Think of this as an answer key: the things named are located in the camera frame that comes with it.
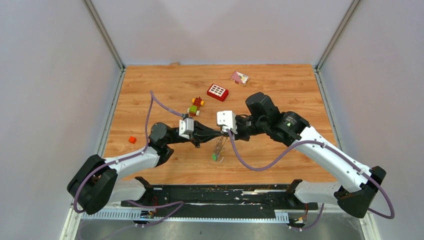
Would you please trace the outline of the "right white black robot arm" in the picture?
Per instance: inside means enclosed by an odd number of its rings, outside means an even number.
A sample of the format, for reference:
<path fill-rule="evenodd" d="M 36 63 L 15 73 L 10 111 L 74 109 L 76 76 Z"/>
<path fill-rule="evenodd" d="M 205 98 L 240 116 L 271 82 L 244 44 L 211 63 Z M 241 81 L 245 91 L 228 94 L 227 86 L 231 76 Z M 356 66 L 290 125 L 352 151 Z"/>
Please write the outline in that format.
<path fill-rule="evenodd" d="M 294 180 L 285 195 L 286 204 L 290 208 L 298 209 L 308 203 L 323 203 L 337 205 L 356 218 L 363 218 L 367 212 L 386 219 L 395 217 L 393 203 L 381 186 L 387 174 L 383 168 L 369 167 L 348 156 L 326 140 L 298 113 L 279 111 L 272 99 L 262 92 L 249 96 L 245 104 L 249 115 L 236 115 L 231 110 L 217 114 L 217 123 L 221 124 L 222 132 L 228 134 L 233 151 L 242 165 L 252 171 L 265 171 L 291 150 L 296 150 L 336 179 L 335 182 L 327 183 Z M 268 165 L 252 167 L 242 159 L 235 141 L 248 141 L 250 136 L 260 134 L 266 134 L 287 148 Z"/>

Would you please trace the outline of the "large clear keyring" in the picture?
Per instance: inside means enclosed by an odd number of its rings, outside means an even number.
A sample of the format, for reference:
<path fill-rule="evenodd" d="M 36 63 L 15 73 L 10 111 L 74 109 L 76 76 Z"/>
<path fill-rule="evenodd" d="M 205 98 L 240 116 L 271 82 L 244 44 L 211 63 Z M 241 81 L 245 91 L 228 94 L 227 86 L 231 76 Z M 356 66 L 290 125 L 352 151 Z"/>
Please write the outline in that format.
<path fill-rule="evenodd" d="M 227 136 L 221 136 L 215 144 L 215 148 L 213 152 L 223 152 L 225 149 L 225 143 L 227 142 L 228 137 Z"/>

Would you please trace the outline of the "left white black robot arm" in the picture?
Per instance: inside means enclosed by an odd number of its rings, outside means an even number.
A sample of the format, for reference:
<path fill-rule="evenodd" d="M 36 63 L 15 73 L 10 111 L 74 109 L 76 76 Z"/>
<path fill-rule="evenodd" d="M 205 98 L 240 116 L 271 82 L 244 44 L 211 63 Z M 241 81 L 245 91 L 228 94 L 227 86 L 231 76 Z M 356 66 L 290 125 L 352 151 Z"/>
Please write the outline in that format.
<path fill-rule="evenodd" d="M 198 148 L 222 135 L 220 130 L 209 128 L 196 120 L 189 125 L 189 129 L 158 122 L 151 127 L 147 145 L 142 149 L 107 158 L 91 155 L 66 188 L 74 198 L 74 211 L 92 215 L 109 203 L 127 200 L 135 201 L 142 207 L 149 206 L 153 193 L 147 189 L 148 183 L 137 179 L 125 180 L 125 177 L 166 163 L 174 153 L 170 148 L 172 144 L 192 143 Z"/>

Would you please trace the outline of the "bunch of coloured keys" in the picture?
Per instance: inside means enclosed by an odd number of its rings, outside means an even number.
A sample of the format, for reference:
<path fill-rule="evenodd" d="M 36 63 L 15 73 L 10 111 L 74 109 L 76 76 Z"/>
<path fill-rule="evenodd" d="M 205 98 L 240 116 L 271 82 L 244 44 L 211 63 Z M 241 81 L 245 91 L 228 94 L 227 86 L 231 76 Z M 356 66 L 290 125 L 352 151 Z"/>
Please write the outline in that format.
<path fill-rule="evenodd" d="M 217 163 L 221 163 L 224 159 L 224 155 L 221 151 L 214 151 L 212 154 L 212 160 Z"/>

